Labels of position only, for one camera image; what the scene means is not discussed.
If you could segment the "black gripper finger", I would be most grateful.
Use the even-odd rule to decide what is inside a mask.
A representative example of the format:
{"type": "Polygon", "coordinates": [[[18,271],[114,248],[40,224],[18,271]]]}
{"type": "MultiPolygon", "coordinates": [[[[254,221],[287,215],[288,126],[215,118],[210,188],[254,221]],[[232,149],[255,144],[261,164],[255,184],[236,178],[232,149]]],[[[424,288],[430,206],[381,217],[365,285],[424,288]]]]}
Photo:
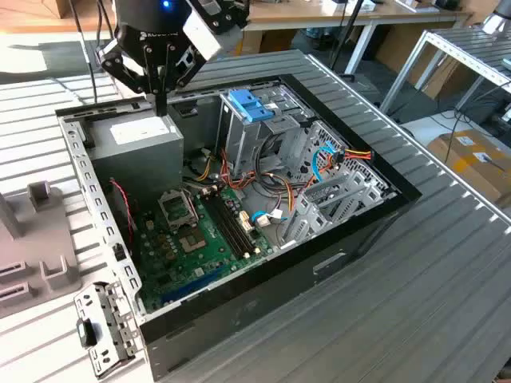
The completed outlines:
{"type": "Polygon", "coordinates": [[[152,48],[146,45],[142,49],[145,54],[142,69],[139,74],[124,64],[122,49],[116,39],[97,51],[101,67],[117,79],[129,90],[136,94],[144,93],[152,104],[157,116],[163,116],[163,85],[157,66],[153,63],[152,48]]]}
{"type": "Polygon", "coordinates": [[[206,63],[188,38],[174,38],[164,44],[161,76],[161,115],[168,113],[168,94],[185,87],[206,63]]]}

